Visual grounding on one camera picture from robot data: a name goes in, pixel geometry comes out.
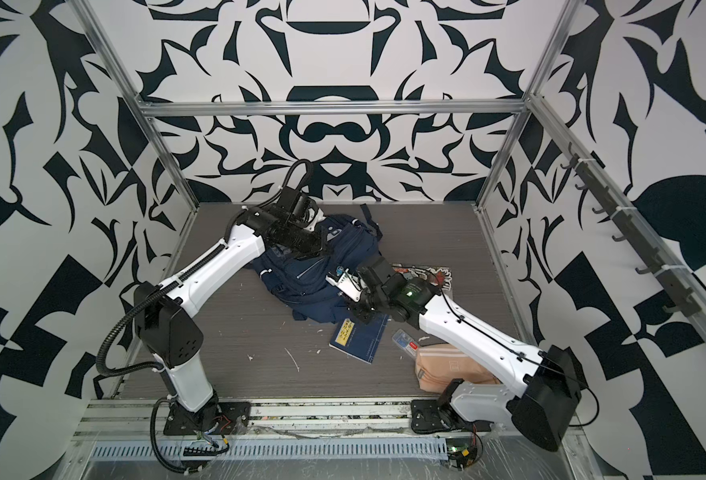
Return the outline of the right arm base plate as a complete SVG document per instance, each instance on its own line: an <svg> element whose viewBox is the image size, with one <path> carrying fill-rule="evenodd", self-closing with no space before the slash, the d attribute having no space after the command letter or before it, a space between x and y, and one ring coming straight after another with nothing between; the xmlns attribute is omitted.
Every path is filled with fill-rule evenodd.
<svg viewBox="0 0 706 480"><path fill-rule="evenodd" d="M462 419L447 404L438 400L412 400L410 428L416 434L434 434L455 431L490 432L493 423L486 420L470 422Z"/></svg>

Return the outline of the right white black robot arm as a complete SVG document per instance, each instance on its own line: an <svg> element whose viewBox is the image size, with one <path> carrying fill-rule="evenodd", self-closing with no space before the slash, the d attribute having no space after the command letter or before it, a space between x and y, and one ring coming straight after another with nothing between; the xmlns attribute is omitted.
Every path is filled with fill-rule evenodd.
<svg viewBox="0 0 706 480"><path fill-rule="evenodd" d="M503 333L449 298L436 275L407 278L381 255L354 270L335 267L327 280L356 318L383 314L405 322L456 347L499 381L491 387L453 378L442 394L449 414L509 425L544 450L560 449L587 387L565 350L542 350Z"/></svg>

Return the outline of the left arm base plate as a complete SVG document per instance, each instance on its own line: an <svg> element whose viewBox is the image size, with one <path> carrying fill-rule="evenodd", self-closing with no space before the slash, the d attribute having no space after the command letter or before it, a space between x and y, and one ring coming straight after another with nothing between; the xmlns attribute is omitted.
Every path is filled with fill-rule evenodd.
<svg viewBox="0 0 706 480"><path fill-rule="evenodd" d="M201 410L191 412L173 402L166 415L163 434L186 436L196 433L231 435L249 426L252 404L247 401L208 402Z"/></svg>

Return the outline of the navy blue notebook yellow label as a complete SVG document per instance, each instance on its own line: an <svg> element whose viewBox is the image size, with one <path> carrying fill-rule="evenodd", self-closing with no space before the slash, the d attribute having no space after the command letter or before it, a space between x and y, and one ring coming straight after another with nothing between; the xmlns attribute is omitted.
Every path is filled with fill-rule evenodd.
<svg viewBox="0 0 706 480"><path fill-rule="evenodd" d="M381 315L369 323L346 318L337 326L329 346L371 365L388 322L389 318Z"/></svg>

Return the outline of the illustrated comic picture book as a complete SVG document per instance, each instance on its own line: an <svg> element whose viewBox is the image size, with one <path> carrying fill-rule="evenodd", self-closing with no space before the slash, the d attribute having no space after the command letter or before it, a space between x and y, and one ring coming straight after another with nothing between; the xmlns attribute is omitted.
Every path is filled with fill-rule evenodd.
<svg viewBox="0 0 706 480"><path fill-rule="evenodd" d="M421 278L434 286L440 286L444 293L452 291L452 272L445 266L393 264L393 269L407 280Z"/></svg>

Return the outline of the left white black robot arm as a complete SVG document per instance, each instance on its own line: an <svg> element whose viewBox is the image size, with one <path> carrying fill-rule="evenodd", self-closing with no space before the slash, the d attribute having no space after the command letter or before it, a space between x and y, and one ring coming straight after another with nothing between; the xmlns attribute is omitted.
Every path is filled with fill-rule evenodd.
<svg viewBox="0 0 706 480"><path fill-rule="evenodd" d="M215 403L215 390L201 358L204 336L194 321L204 304L236 273L274 246L300 258L322 255L325 215L307 194L283 189L269 203L244 207L214 246L177 274L148 291L135 317L137 335L165 376L172 399L199 413Z"/></svg>

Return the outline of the navy blue student backpack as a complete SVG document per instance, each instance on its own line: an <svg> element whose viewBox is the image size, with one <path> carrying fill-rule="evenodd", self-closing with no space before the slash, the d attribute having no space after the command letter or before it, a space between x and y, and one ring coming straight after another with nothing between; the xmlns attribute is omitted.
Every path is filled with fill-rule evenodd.
<svg viewBox="0 0 706 480"><path fill-rule="evenodd" d="M361 209L363 219L332 214L319 223L328 247L320 256L300 260L289 248L274 246L247 265L267 290L292 310L295 320L340 323L355 318L344 294L326 276L339 267L353 272L379 253L380 226L368 205Z"/></svg>

